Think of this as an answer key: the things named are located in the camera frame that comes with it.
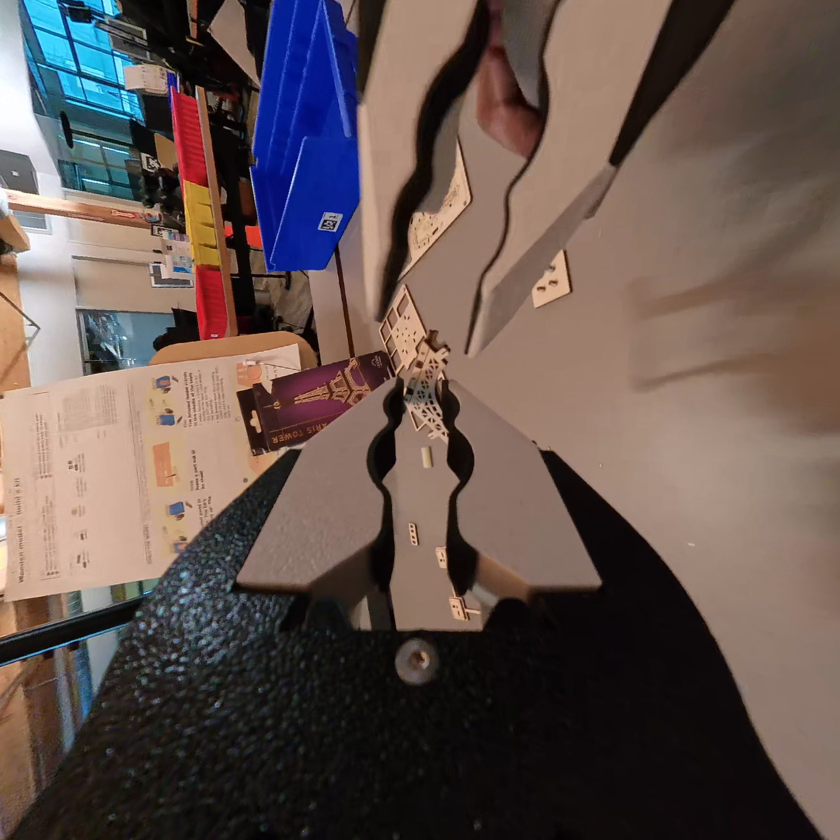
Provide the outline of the wooden tower model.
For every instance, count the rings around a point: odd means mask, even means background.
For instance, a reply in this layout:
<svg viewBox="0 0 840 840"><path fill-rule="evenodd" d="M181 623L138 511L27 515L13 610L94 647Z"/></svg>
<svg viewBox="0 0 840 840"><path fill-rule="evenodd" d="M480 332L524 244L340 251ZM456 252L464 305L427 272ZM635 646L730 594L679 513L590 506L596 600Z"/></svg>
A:
<svg viewBox="0 0 840 840"><path fill-rule="evenodd" d="M404 371L403 400L416 431L426 430L429 438L448 441L440 397L446 379L449 348L430 330L416 348L416 355Z"/></svg>

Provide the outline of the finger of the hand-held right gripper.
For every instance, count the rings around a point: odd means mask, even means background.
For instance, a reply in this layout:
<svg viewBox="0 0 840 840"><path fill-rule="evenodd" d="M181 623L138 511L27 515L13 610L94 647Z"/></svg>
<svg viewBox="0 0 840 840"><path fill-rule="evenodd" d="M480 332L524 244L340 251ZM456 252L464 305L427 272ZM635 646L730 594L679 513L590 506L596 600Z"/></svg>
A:
<svg viewBox="0 0 840 840"><path fill-rule="evenodd" d="M539 141L508 186L465 353L498 336L613 184L610 158L659 35L659 1L559 2L536 60Z"/></svg>
<svg viewBox="0 0 840 840"><path fill-rule="evenodd" d="M358 143L365 303L384 318L415 213L435 214L456 166L459 112L490 31L486 2L358 2Z"/></svg>

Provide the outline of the black metal bar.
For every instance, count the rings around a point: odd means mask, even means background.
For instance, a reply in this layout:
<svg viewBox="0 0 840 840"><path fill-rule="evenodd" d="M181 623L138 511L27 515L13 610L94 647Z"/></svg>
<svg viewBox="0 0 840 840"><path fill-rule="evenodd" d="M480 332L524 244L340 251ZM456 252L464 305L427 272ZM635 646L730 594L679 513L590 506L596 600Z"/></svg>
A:
<svg viewBox="0 0 840 840"><path fill-rule="evenodd" d="M15 632L1 639L1 666L47 655L58 648L79 645L93 637L119 630L132 622L146 601L143 593L92 612Z"/></svg>

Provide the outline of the grey desk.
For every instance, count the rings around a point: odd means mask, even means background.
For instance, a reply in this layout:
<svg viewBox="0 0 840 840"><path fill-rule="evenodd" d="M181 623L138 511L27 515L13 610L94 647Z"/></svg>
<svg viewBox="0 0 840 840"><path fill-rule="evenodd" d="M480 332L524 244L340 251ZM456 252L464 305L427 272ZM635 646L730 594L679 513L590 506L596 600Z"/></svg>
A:
<svg viewBox="0 0 840 840"><path fill-rule="evenodd" d="M656 549L838 838L838 2L736 2L567 249L572 292L464 357L517 158L409 272L448 370Z"/></svg>

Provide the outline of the large wooden parts sheet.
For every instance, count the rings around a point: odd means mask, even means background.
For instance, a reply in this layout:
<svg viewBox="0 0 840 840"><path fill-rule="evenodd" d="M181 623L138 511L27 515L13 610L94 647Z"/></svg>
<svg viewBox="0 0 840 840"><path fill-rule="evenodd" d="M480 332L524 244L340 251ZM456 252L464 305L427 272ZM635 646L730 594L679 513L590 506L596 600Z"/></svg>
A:
<svg viewBox="0 0 840 840"><path fill-rule="evenodd" d="M469 180L458 141L455 170L440 208L434 213L416 212L411 218L407 231L408 257L400 277L404 277L438 242L470 202Z"/></svg>

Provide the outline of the red and yellow bin rack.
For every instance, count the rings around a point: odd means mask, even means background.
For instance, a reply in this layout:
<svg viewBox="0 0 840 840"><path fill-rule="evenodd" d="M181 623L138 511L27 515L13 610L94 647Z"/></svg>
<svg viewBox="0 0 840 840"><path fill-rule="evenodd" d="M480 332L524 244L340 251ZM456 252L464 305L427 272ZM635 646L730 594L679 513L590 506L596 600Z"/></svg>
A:
<svg viewBox="0 0 840 840"><path fill-rule="evenodd" d="M168 102L194 267L199 337L233 337L238 325L206 93L199 87L188 96L170 85Z"/></svg>

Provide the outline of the blue plastic storage bin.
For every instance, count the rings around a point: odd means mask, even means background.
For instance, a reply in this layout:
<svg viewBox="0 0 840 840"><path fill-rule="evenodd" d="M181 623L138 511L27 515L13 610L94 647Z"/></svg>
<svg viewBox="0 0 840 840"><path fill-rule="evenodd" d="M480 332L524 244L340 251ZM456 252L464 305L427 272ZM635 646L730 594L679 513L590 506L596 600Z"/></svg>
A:
<svg viewBox="0 0 840 840"><path fill-rule="evenodd" d="M250 168L269 270L325 269L358 206L357 57L340 3L272 4Z"/></svg>

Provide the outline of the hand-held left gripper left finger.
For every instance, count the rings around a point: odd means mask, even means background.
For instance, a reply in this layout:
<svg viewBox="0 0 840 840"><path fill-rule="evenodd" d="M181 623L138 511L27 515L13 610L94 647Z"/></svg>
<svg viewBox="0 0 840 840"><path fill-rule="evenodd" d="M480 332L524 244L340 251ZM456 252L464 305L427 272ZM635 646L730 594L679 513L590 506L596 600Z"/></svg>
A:
<svg viewBox="0 0 840 840"><path fill-rule="evenodd" d="M404 384L394 377L298 452L237 584L255 592L360 601L387 593L395 561L395 431Z"/></svg>

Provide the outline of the small four-hole wooden square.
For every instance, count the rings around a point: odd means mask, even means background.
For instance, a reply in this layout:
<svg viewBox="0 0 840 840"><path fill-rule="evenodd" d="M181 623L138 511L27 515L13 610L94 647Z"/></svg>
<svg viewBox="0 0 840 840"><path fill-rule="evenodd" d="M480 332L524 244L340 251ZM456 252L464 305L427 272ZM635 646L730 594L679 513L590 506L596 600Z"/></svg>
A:
<svg viewBox="0 0 840 840"><path fill-rule="evenodd" d="M569 295L571 276L566 250L560 250L532 288L532 305L539 309Z"/></svg>

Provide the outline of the double-square wooden piece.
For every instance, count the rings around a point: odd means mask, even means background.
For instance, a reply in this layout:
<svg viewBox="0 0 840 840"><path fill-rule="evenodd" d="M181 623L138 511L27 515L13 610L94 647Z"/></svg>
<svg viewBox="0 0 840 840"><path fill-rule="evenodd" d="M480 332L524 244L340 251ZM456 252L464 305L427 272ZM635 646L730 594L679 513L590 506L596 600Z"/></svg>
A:
<svg viewBox="0 0 840 840"><path fill-rule="evenodd" d="M471 607L467 604L464 596L459 595L456 591L455 585L452 582L448 572L448 552L445 546L437 546L434 550L437 566L443 570L447 575L447 582L450 589L448 597L448 606L452 617L459 622L480 622L482 621L482 613L479 608Z"/></svg>

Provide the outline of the wooden sheet frame with cutouts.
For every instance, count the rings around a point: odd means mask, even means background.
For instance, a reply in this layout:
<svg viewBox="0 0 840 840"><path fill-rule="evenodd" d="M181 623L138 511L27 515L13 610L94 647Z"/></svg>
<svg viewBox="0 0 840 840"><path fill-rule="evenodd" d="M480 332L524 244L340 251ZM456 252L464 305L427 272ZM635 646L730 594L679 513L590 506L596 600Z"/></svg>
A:
<svg viewBox="0 0 840 840"><path fill-rule="evenodd" d="M407 285L400 286L379 325L379 335L396 375L408 371L416 361L426 328Z"/></svg>

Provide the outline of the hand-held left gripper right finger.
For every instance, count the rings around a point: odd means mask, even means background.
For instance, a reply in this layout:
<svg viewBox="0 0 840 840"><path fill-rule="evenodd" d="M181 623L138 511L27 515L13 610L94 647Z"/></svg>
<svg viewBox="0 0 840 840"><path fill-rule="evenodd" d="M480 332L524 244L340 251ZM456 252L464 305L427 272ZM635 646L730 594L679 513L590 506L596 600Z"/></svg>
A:
<svg viewBox="0 0 840 840"><path fill-rule="evenodd" d="M457 478L445 549L453 595L496 604L595 592L602 578L542 451L455 380L440 404Z"/></svg>

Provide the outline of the person's right hand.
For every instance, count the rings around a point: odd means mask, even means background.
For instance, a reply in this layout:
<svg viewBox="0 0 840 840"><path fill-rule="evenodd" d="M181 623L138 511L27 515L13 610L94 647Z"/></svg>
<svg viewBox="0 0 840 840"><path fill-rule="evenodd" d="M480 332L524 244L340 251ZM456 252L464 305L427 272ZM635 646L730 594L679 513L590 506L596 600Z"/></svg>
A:
<svg viewBox="0 0 840 840"><path fill-rule="evenodd" d="M505 52L489 49L476 78L479 126L502 148L528 159L541 138L542 118L525 99Z"/></svg>

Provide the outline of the purple tower kit package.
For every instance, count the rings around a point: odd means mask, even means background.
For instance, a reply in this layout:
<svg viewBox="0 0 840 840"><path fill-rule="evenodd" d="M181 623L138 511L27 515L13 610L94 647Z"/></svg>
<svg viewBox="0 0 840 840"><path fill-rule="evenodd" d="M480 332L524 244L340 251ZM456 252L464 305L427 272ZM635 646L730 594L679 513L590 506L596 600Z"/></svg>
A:
<svg viewBox="0 0 840 840"><path fill-rule="evenodd" d="M383 350L269 379L256 377L267 367L240 365L249 380L236 396L253 456L307 443L394 375L392 359Z"/></svg>

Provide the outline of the paper instruction sheet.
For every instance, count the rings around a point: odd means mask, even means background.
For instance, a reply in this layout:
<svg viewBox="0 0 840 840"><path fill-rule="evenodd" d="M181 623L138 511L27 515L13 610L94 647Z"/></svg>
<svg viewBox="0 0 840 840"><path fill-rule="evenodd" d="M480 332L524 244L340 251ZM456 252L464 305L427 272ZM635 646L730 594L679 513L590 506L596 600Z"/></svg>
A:
<svg viewBox="0 0 840 840"><path fill-rule="evenodd" d="M6 395L7 600L160 577L277 460L238 395L301 370L293 343Z"/></svg>

